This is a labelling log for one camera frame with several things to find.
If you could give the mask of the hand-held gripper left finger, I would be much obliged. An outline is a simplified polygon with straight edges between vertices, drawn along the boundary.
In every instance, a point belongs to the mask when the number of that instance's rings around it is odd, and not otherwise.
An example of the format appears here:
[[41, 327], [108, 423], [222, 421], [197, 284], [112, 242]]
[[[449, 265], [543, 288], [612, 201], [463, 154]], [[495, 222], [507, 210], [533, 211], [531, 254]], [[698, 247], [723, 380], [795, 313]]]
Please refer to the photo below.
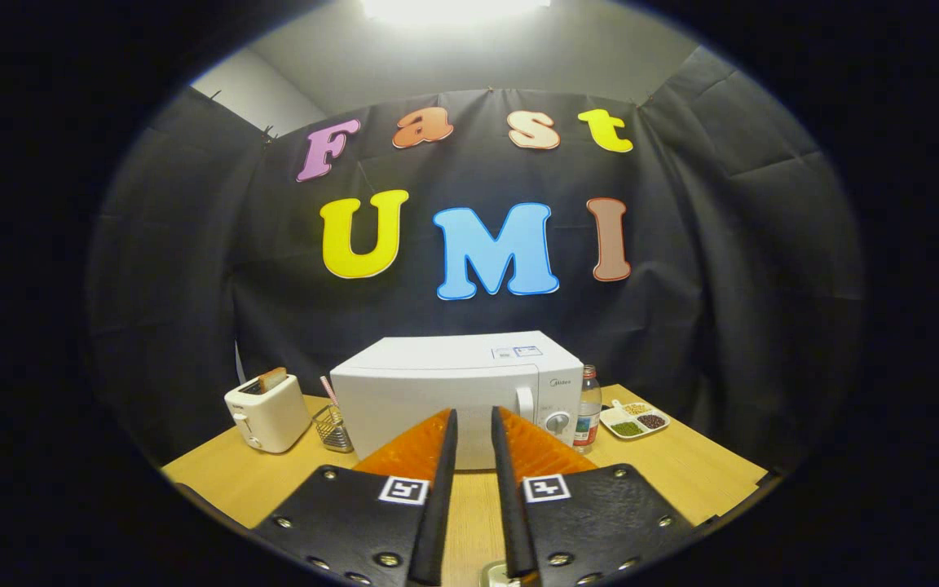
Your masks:
[[315, 586], [439, 586], [458, 439], [440, 410], [355, 468], [318, 467], [251, 535]]

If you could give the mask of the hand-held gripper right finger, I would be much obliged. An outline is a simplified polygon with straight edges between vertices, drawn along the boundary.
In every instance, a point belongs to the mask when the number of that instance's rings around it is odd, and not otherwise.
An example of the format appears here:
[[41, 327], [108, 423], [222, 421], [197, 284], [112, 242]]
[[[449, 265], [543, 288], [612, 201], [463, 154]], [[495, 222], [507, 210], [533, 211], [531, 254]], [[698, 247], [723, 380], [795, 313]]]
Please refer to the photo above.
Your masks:
[[495, 406], [491, 436], [510, 582], [627, 586], [694, 541], [694, 524], [633, 465], [529, 467], [519, 416]]

